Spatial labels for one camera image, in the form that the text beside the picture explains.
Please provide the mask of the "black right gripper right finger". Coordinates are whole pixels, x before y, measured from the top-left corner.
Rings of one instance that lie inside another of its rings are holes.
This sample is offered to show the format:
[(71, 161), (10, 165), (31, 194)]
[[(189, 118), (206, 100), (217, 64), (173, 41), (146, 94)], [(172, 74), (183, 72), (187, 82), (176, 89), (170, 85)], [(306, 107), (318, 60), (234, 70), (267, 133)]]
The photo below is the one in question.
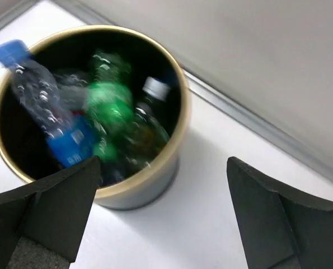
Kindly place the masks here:
[(236, 157), (227, 160), (227, 179), (249, 268), (333, 268), (333, 201)]

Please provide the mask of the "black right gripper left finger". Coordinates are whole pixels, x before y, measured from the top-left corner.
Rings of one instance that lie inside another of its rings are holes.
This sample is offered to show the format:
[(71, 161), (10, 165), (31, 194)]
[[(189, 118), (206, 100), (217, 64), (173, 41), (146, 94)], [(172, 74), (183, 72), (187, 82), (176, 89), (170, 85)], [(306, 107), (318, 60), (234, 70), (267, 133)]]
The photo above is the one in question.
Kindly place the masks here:
[(94, 156), (0, 193), (0, 268), (69, 268), (99, 180)]

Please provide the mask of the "clear bottle blue label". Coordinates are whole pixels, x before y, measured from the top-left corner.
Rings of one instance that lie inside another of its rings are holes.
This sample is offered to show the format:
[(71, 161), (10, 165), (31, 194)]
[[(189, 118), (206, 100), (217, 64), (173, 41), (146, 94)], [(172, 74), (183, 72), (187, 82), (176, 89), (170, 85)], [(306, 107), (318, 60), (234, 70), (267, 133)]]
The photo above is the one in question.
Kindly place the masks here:
[(68, 168), (93, 155), (94, 136), (81, 116), (60, 98), (51, 72), (36, 62), (21, 40), (0, 45), (0, 63), (11, 71), (12, 91), (44, 132), (54, 157)]

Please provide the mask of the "green bottle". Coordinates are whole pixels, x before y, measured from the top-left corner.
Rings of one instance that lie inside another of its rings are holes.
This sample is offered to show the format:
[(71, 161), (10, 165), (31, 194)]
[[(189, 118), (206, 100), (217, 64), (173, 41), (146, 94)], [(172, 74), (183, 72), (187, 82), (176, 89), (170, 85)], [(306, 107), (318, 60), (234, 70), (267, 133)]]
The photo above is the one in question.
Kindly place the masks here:
[(112, 140), (133, 116), (133, 94), (129, 88), (131, 65), (117, 53), (96, 50), (90, 61), (92, 82), (87, 88), (84, 111), (97, 133), (93, 154), (101, 161), (117, 161)]

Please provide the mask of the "clear bottle white cap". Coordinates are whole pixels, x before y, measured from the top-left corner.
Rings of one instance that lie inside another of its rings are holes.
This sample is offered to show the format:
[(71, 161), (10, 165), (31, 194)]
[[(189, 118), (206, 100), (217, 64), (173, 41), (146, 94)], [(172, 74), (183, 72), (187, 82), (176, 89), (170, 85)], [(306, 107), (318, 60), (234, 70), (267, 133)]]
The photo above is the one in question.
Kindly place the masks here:
[(142, 90), (127, 135), (128, 160), (137, 170), (149, 167), (170, 139), (162, 125), (170, 87), (157, 78), (147, 77)]

